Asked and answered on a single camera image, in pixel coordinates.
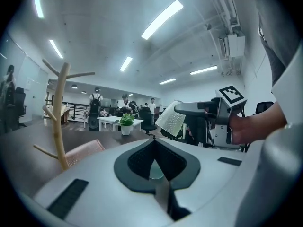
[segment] ceiling light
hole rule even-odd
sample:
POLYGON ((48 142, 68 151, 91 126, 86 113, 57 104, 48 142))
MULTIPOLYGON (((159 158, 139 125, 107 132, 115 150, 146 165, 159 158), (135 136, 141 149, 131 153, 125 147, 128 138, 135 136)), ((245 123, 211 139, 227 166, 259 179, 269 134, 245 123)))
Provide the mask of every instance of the ceiling light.
POLYGON ((53 48, 57 52, 58 56, 63 59, 61 53, 59 52, 59 50, 58 50, 57 46, 55 45, 55 43, 53 42, 53 40, 50 40, 49 42, 51 43, 51 45, 53 46, 53 48))
POLYGON ((155 33, 155 31, 165 23, 171 16, 177 13, 183 5, 177 0, 170 4, 156 19, 148 26, 148 28, 141 35, 142 38, 148 40, 148 38, 155 33))
POLYGON ((160 84, 162 85, 162 84, 169 83, 169 82, 175 81, 175 80, 176 80, 175 78, 172 78, 172 79, 169 79, 167 81, 160 82, 160 84))
POLYGON ((40 0, 34 0, 35 1, 35 6, 36 6, 36 11, 37 11, 37 15, 38 17, 40 18, 43 18, 43 12, 42 12, 42 9, 41 9, 41 5, 40 5, 40 0))
POLYGON ((4 55, 2 55, 1 53, 0 53, 0 55, 3 57, 3 58, 5 58, 5 59, 7 59, 4 55))
POLYGON ((205 71, 209 71, 209 70, 215 70, 215 69, 217 69, 217 66, 213 66, 213 67, 202 69, 202 70, 197 70, 197 71, 191 72, 190 74, 195 75, 195 74, 198 74, 198 73, 201 73, 201 72, 205 72, 205 71))
POLYGON ((122 67, 120 68, 120 71, 124 71, 126 69, 126 67, 129 65, 129 63, 131 63, 132 58, 131 57, 127 57, 126 60, 124 61, 122 67))

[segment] office chair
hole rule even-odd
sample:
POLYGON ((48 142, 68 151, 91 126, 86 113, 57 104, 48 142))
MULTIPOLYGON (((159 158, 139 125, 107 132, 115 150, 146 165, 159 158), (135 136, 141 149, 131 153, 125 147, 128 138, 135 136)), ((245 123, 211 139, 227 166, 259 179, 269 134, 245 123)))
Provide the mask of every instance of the office chair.
POLYGON ((16 114, 18 115, 18 126, 26 127, 25 124, 19 123, 19 118, 23 117, 26 114, 26 106, 24 106, 26 94, 24 93, 24 89, 21 87, 16 88, 14 94, 14 105, 16 107, 16 114))
POLYGON ((146 109, 140 110, 138 113, 139 118, 143 120, 143 122, 141 123, 141 129, 145 130, 147 135, 155 136, 154 134, 150 134, 150 131, 156 130, 157 126, 151 125, 152 112, 149 108, 147 108, 147 109, 148 110, 146 110, 146 109))

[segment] speaker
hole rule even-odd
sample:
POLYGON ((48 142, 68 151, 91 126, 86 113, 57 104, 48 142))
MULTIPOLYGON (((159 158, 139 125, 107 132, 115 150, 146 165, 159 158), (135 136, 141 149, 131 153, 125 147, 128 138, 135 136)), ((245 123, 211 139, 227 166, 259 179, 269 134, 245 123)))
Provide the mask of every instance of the speaker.
POLYGON ((89 131, 99 131, 99 115, 97 113, 89 114, 89 131))

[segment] dark desk surface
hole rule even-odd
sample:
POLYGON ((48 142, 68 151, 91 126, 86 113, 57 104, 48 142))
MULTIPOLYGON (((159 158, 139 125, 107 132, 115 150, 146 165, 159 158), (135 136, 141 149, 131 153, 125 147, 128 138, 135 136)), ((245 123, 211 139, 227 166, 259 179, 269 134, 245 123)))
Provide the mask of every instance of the dark desk surface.
MULTIPOLYGON (((40 124, 31 125, 0 137, 0 157, 14 186, 33 197, 49 180, 61 172, 61 167, 53 159, 35 149, 33 144, 56 154, 53 143, 52 127, 40 124)), ((90 132, 62 129, 65 152, 91 140, 98 139, 105 149, 120 146, 136 140, 148 139, 151 136, 140 131, 132 131, 123 136, 120 131, 90 132)))

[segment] wooden branch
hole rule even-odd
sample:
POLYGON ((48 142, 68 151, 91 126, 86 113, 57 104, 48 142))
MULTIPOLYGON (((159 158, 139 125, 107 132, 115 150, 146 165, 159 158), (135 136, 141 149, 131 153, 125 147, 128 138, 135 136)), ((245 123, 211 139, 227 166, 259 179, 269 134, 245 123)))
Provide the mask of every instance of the wooden branch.
POLYGON ((53 115, 53 113, 48 109, 46 105, 43 105, 42 107, 43 111, 46 112, 46 114, 55 122, 57 121, 56 117, 53 115))
POLYGON ((55 158, 58 160, 58 157, 52 153, 49 153, 48 151, 46 151, 45 149, 41 148, 40 146, 37 146, 36 144, 33 145, 36 149, 40 150, 41 152, 47 154, 48 156, 55 158))
POLYGON ((42 62, 51 70, 56 76, 59 76, 59 72, 50 64, 48 63, 45 59, 42 59, 42 62))
MULTIPOLYGON (((64 63, 58 77, 57 87, 53 97, 53 114, 56 119, 61 119, 63 91, 66 83, 66 77, 69 74, 70 69, 71 65, 64 63)), ((53 121, 53 139, 55 141, 58 160, 61 164, 61 167, 63 170, 67 170, 69 166, 66 161, 66 155, 63 146, 61 120, 53 121)))
POLYGON ((95 75, 96 73, 94 71, 92 72, 84 72, 84 73, 78 73, 78 74, 73 74, 73 75, 68 75, 66 79, 69 78, 77 78, 77 77, 83 77, 83 76, 89 76, 89 75, 95 75))

